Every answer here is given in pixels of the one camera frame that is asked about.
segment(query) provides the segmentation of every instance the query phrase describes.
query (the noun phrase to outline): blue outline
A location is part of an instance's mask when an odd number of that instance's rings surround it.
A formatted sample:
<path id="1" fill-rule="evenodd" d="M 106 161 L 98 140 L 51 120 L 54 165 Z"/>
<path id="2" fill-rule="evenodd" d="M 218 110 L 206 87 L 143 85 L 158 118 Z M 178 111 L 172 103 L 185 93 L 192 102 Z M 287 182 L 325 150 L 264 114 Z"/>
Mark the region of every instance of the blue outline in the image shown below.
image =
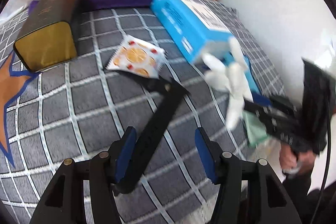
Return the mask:
<path id="1" fill-rule="evenodd" d="M 5 61 L 0 66 L 0 70 L 1 70 L 2 66 L 5 64 L 5 62 L 7 61 L 7 59 L 9 58 L 9 56 L 12 54 L 12 52 L 13 52 L 13 50 L 10 52 L 8 57 L 5 59 Z M 7 108 L 9 107 L 9 105 L 14 100 L 16 100 L 19 96 L 21 96 L 21 94 L 27 88 L 28 84 L 31 81 L 33 81 L 39 75 L 38 73 L 32 73 L 32 72 L 29 72 L 27 70 L 13 71 L 12 66 L 13 66 L 14 58 L 15 58 L 15 53 L 13 54 L 11 64 L 9 65 L 9 76 L 13 76 L 13 77 L 30 76 L 30 78 L 26 80 L 26 82 L 23 84 L 20 91 L 16 95 L 14 95 L 11 99 L 9 99 L 9 101 L 7 103 L 5 103 L 4 110 L 3 110 L 3 125 L 4 125 L 4 129 L 5 129 L 5 136 L 6 136 L 6 141 L 7 141 L 8 152 L 6 151 L 5 147 L 1 144 L 1 142 L 0 142 L 0 149 L 2 150 L 2 152 L 4 153 L 4 155 L 6 156 L 8 161 L 11 163 L 11 165 L 13 165 L 13 167 L 15 167 L 15 164 L 14 164 L 13 155 L 12 155 L 12 152 L 11 152 L 11 147 L 9 146 L 9 138 L 8 138 L 8 133 L 7 133 Z"/>

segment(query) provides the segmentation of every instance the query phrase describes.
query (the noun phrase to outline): black sleeve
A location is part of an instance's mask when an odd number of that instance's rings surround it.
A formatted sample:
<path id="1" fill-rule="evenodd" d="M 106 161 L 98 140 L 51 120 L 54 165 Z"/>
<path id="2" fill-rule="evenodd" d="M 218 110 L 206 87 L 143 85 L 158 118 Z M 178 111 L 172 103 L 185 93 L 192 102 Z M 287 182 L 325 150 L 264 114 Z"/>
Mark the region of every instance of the black sleeve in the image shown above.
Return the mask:
<path id="1" fill-rule="evenodd" d="M 293 178 L 287 177 L 282 183 L 301 219 L 310 214 L 307 194 L 311 184 L 311 173 L 312 170 Z"/>

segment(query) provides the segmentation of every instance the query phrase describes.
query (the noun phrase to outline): blue gripper pad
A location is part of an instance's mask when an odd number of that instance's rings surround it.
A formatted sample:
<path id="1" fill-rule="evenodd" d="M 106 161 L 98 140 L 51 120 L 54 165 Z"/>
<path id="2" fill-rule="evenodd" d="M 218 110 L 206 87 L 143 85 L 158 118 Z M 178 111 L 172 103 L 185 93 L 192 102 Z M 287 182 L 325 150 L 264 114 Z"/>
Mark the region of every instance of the blue gripper pad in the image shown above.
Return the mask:
<path id="1" fill-rule="evenodd" d="M 119 182 L 126 173 L 129 160 L 131 159 L 135 143 L 137 142 L 137 131 L 132 128 L 131 132 L 127 136 L 127 140 L 117 158 L 117 164 L 115 167 L 115 180 Z"/>
<path id="2" fill-rule="evenodd" d="M 197 128 L 195 131 L 195 144 L 198 150 L 199 157 L 201 158 L 205 173 L 207 177 L 211 180 L 213 184 L 216 184 L 218 181 L 218 177 L 215 172 L 215 160 L 212 157 L 208 146 L 206 145 L 206 141 L 204 140 L 201 131 L 203 129 Z"/>

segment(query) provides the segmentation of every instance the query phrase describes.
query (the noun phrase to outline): checkered tablecloth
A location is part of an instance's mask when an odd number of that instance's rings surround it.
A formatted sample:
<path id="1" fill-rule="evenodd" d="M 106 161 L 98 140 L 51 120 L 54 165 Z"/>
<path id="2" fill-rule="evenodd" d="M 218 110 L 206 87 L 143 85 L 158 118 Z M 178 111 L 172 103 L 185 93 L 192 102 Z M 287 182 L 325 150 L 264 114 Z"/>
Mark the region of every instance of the checkered tablecloth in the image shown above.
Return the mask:
<path id="1" fill-rule="evenodd" d="M 250 58 L 261 90 L 283 93 L 283 83 L 265 53 L 233 10 L 207 5 L 223 20 Z M 12 50 L 27 12 L 0 32 L 1 63 Z M 78 58 L 41 73 L 7 109 L 7 128 L 15 167 L 0 153 L 0 198 L 20 224 L 27 224 L 44 189 L 65 158 L 93 157 L 118 140 L 127 126 L 143 129 L 162 97 L 130 79 L 103 68 L 124 34 L 167 51 L 161 75 L 173 77 L 191 96 L 177 110 L 138 187 L 119 195 L 116 204 L 124 223 L 174 223 L 205 204 L 218 188 L 206 178 L 194 143 L 202 126 L 223 150 L 242 159 L 253 152 L 243 125 L 225 128 L 228 96 L 203 80 L 206 68 L 191 66 L 149 8 L 99 10 L 82 15 Z M 18 58 L 14 70 L 25 69 Z M 84 183 L 88 223 L 93 223 L 88 182 Z"/>

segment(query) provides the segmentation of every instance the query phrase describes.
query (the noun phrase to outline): person's hand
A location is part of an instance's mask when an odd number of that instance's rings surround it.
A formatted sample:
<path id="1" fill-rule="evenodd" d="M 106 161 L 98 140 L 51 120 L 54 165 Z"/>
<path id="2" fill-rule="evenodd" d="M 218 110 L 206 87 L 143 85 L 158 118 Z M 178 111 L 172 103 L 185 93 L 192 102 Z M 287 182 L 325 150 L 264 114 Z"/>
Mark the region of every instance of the person's hand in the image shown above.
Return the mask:
<path id="1" fill-rule="evenodd" d="M 302 163 L 299 174 L 303 174 L 314 167 L 316 154 L 311 150 L 305 153 L 299 153 L 299 161 Z M 290 146 L 286 143 L 281 143 L 281 150 L 279 153 L 279 161 L 282 169 L 292 169 L 297 165 L 296 156 L 293 154 Z"/>

